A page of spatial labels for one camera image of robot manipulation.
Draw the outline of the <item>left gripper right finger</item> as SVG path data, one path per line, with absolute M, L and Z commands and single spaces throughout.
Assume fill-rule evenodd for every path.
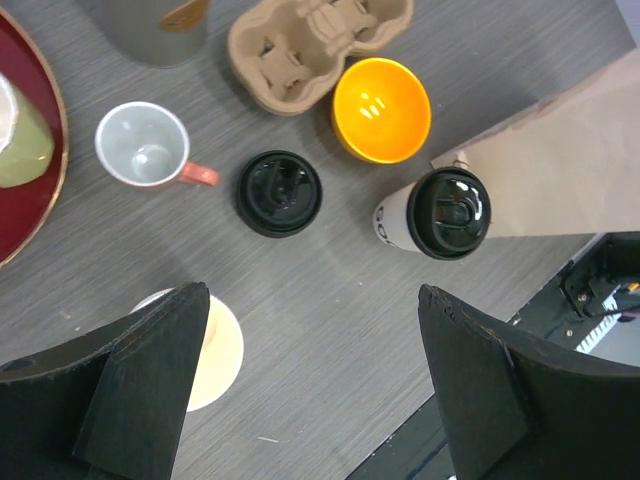
M 457 478 L 638 478 L 637 367 L 558 346 L 428 284 L 418 315 Z

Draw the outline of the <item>stack of black lids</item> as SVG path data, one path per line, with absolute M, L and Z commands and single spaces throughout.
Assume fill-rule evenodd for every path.
M 322 204 L 316 170 L 302 156 L 285 150 L 262 152 L 242 170 L 236 209 L 243 222 L 268 238 L 287 238 L 308 227 Z

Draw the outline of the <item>cardboard cup carrier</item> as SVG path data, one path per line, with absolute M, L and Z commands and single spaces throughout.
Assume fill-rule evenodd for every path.
M 412 1 L 261 1 L 231 26 L 232 70 L 266 111 L 308 111 L 338 82 L 349 56 L 377 53 L 410 24 Z

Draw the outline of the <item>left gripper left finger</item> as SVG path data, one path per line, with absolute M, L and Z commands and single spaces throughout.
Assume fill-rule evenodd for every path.
M 1 367 L 4 479 L 168 479 L 210 306 L 190 282 Z

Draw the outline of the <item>pink mug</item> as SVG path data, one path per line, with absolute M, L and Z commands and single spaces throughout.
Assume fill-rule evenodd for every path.
M 94 147 L 104 170 L 135 188 L 219 182 L 215 170 L 190 160 L 190 139 L 180 119 L 154 103 L 133 101 L 108 111 L 96 127 Z

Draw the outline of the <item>orange bowl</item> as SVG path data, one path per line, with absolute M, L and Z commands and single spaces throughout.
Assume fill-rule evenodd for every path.
M 331 102 L 331 122 L 340 145 L 365 162 L 393 165 L 426 142 L 432 107 L 420 79 L 398 61 L 371 57 L 341 76 Z

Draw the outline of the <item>green cup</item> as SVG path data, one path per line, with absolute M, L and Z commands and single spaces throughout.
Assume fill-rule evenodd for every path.
M 55 149 L 51 129 L 30 100 L 1 75 L 1 187 L 40 178 Z

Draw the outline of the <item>grey straw holder cup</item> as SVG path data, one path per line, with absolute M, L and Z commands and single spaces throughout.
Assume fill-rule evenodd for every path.
M 132 60 L 179 66 L 206 42 L 209 0 L 107 0 L 98 3 L 108 39 Z

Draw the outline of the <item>stack of white paper cups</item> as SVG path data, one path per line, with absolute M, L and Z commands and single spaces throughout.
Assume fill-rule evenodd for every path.
M 235 382 L 244 357 L 244 338 L 231 309 L 210 296 L 205 336 L 187 412 L 202 409 L 224 395 Z

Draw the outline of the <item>paper takeout bag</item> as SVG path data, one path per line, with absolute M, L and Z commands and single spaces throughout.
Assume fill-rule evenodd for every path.
M 638 230 L 638 50 L 431 164 L 481 180 L 491 238 Z

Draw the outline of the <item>red round tray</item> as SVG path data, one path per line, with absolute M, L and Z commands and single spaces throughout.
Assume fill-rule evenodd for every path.
M 69 163 L 64 101 L 26 30 L 1 11 L 1 264 L 44 224 Z

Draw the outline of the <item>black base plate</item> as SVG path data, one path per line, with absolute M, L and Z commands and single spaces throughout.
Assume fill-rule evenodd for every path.
M 611 328 L 639 316 L 639 236 L 609 233 L 570 261 L 510 320 L 536 337 L 593 355 Z M 459 479 L 435 390 L 353 472 L 356 479 Z

